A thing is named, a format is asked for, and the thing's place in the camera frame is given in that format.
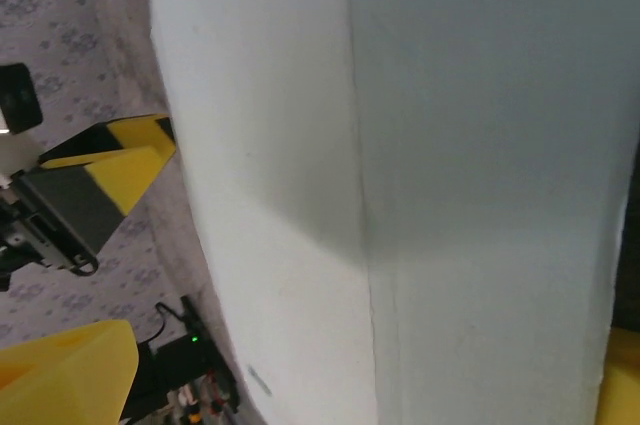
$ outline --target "floor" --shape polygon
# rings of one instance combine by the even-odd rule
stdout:
[[[0,62],[32,70],[50,147],[91,123],[167,109],[149,39],[147,0],[0,0]],[[179,154],[105,247],[91,279],[33,265],[0,296],[0,346],[105,318],[139,338],[158,327],[153,304],[192,296],[232,361],[228,336],[191,219]],[[163,336],[180,333],[170,327]],[[242,423],[262,423],[245,402]]]

